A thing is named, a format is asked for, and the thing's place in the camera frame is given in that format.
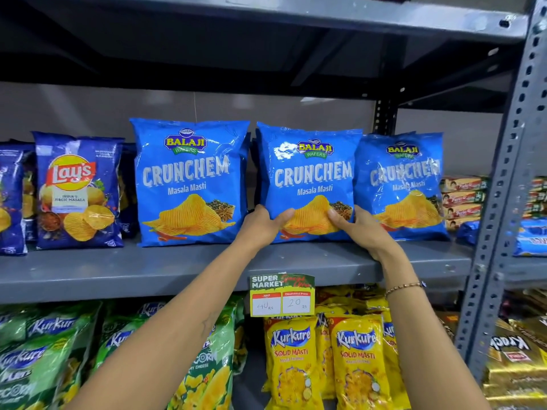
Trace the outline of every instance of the bracelet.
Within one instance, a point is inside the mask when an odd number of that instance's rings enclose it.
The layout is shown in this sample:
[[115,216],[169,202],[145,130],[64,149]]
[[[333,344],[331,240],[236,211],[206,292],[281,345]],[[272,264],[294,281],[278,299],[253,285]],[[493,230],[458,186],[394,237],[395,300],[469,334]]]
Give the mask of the bracelet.
[[412,288],[413,286],[419,286],[421,288],[426,288],[427,287],[425,282],[406,283],[404,285],[395,286],[394,288],[386,290],[386,295],[384,295],[384,296],[387,297],[390,293],[395,292],[398,289]]

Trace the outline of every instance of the person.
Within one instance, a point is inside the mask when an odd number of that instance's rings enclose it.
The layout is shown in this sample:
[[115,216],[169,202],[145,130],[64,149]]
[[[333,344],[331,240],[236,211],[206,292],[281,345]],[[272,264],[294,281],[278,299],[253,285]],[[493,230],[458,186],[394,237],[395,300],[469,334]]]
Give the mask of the person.
[[[257,206],[245,217],[234,242],[127,338],[66,410],[163,410],[201,351],[243,269],[293,215],[289,209],[270,220],[268,211]],[[355,223],[334,210],[329,217],[381,263],[388,290],[419,282],[401,246],[370,213],[356,206]],[[422,287],[393,290],[387,300],[412,408],[490,409]]]

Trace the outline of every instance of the person's right arm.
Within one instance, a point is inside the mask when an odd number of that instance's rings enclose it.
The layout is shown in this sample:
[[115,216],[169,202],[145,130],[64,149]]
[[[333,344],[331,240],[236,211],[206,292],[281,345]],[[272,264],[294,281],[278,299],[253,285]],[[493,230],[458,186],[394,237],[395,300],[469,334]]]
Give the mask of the person's right arm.
[[[419,282],[401,246],[370,213],[356,206],[355,223],[329,212],[382,265],[386,289]],[[412,408],[489,410],[479,386],[435,315],[425,291],[413,286],[387,296],[397,338],[399,365]]]

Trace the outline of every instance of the forearm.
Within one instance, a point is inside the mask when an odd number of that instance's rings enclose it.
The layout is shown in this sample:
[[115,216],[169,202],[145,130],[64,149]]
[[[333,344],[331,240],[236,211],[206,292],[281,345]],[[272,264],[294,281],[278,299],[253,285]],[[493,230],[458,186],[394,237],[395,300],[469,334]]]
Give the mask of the forearm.
[[114,351],[68,408],[164,409],[255,254],[255,249],[232,243]]
[[[386,287],[419,282],[397,244],[379,253]],[[489,409],[460,354],[437,319],[425,291],[409,287],[388,295],[399,362],[413,408]]]

